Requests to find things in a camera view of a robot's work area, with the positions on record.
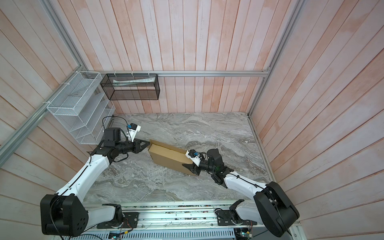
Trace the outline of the brown cardboard box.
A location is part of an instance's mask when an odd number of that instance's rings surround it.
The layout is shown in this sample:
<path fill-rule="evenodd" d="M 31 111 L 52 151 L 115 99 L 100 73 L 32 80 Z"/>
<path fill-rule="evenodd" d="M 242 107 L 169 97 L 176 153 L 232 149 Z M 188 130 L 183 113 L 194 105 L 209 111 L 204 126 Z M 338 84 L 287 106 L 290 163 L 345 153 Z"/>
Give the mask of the brown cardboard box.
<path fill-rule="evenodd" d="M 149 153 L 155 164 L 190 176 L 196 176 L 183 166 L 183 164 L 193 163 L 193 161 L 186 156 L 186 150 L 155 140 L 150 140 L 150 143 Z"/>

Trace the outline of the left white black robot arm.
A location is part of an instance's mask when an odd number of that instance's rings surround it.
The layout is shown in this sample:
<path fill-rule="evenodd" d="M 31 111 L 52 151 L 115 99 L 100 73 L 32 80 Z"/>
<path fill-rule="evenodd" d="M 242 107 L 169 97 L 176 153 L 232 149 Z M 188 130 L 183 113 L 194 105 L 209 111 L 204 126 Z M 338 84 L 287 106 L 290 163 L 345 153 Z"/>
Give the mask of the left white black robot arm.
<path fill-rule="evenodd" d="M 84 198 L 99 175 L 116 160 L 119 155 L 138 154 L 150 145 L 149 141 L 136 138 L 141 126 L 129 124 L 127 131 L 120 128 L 107 128 L 97 147 L 76 175 L 53 195 L 45 195 L 40 202 L 41 226 L 44 235 L 61 238 L 78 237 L 88 228 L 107 224 L 111 228 L 121 228 L 125 216 L 119 204 L 103 204 L 86 210 Z"/>

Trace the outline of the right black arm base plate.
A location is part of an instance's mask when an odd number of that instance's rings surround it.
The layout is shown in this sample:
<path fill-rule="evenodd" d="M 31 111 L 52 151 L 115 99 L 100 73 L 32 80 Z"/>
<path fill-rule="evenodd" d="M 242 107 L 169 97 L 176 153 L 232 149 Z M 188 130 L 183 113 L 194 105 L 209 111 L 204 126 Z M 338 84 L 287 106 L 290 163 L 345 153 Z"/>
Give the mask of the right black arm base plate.
<path fill-rule="evenodd" d="M 219 226 L 253 226 L 257 225 L 257 222 L 250 220 L 242 220 L 234 211 L 223 210 L 217 208 L 214 210 L 215 215 L 217 216 L 217 222 Z"/>

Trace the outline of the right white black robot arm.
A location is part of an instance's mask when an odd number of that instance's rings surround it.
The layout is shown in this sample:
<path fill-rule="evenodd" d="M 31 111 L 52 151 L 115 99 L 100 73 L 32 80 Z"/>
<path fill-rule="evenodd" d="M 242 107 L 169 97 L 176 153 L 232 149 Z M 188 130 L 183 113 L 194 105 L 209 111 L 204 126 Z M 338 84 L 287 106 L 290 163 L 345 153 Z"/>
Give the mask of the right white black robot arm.
<path fill-rule="evenodd" d="M 217 217 L 234 225 L 262 223 L 275 237 L 282 237 L 299 219 L 300 213 L 276 182 L 253 181 L 227 167 L 218 149 L 207 152 L 188 150 L 192 164 L 183 166 L 195 175 L 207 172 L 214 182 L 248 198 L 233 203 L 228 210 L 217 209 Z"/>

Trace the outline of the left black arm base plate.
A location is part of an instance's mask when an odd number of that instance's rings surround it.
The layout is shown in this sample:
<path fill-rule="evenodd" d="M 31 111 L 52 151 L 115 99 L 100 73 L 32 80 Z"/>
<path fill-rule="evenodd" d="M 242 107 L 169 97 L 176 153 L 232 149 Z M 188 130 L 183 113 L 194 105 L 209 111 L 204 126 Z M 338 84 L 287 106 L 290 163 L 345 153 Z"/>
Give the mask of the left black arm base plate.
<path fill-rule="evenodd" d="M 97 229 L 135 229 L 138 226 L 139 212 L 123 212 L 123 221 L 120 224 L 104 222 L 97 225 Z"/>

